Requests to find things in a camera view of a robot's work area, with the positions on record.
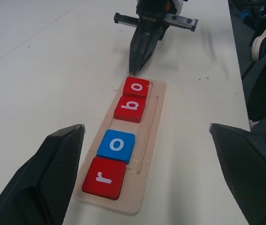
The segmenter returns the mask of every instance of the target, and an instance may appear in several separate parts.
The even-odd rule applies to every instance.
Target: floor
[[[231,20],[234,32],[234,38],[236,43],[240,73],[243,74],[248,66],[251,64],[250,61],[250,50],[249,43],[253,36],[254,30],[242,22],[236,11],[230,8]],[[253,69],[249,72],[243,81],[243,90],[245,99],[248,99],[251,89],[254,86],[260,71],[266,63],[266,57],[255,64]],[[266,118],[262,120],[259,124],[255,125],[252,129],[253,132],[260,133],[266,129]]]

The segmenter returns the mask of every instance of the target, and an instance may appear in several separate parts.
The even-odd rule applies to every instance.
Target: tile
[[[135,135],[117,130],[107,130],[97,151],[97,156],[129,164],[135,144]]]
[[[117,200],[125,171],[126,166],[123,162],[95,157],[83,182],[82,190],[89,194]]]
[[[148,80],[127,77],[123,87],[122,95],[146,99],[149,85],[150,82]]]
[[[114,111],[114,118],[140,123],[145,109],[145,99],[122,96]]]

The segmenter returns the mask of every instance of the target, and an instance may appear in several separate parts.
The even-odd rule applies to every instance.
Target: white table
[[[0,193],[44,138],[86,125],[81,163],[128,75],[134,0],[0,0]],[[143,205],[126,216],[72,199],[65,225],[246,225],[211,122],[249,130],[226,0],[190,0],[196,32],[170,27],[140,78],[167,82]]]

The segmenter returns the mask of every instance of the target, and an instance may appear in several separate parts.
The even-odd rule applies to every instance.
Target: wooden tray
[[[139,212],[152,161],[152,154],[166,92],[165,82],[155,80],[149,81],[149,94],[147,96],[141,123],[132,123],[114,119],[114,110],[120,97],[122,96],[122,89],[125,80],[120,85],[87,153],[85,161],[78,172],[73,191],[74,197],[78,200],[125,214],[135,215]],[[108,129],[128,132],[136,135],[135,146],[130,162],[127,165],[127,171],[122,184],[120,197],[116,201],[91,195],[82,191],[83,181],[90,164],[93,158],[96,157],[101,140]]]

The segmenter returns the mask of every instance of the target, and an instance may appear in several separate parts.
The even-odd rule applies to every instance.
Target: white letter
[[[140,91],[140,90],[142,90],[142,85],[138,84],[138,83],[134,83],[134,84],[131,85],[131,88],[133,90]]]
[[[98,175],[98,177],[95,178],[96,181],[98,181],[98,182],[102,182],[102,183],[106,183],[106,184],[111,184],[111,183],[112,183],[112,180],[107,179],[107,178],[103,178],[103,177],[101,176],[101,172],[98,172],[97,175]]]
[[[118,148],[115,148],[115,147],[114,147],[115,142],[119,142],[119,143],[120,143],[120,145],[119,145]],[[110,149],[112,149],[113,151],[120,151],[120,150],[123,148],[123,146],[124,146],[124,142],[123,142],[123,140],[120,139],[120,138],[115,138],[115,139],[113,139],[113,140],[110,142]]]
[[[139,104],[137,102],[129,101],[129,102],[127,102],[127,105],[126,106],[125,105],[122,105],[122,108],[124,108],[124,109],[131,109],[131,110],[137,110],[137,107],[138,106],[139,106]]]

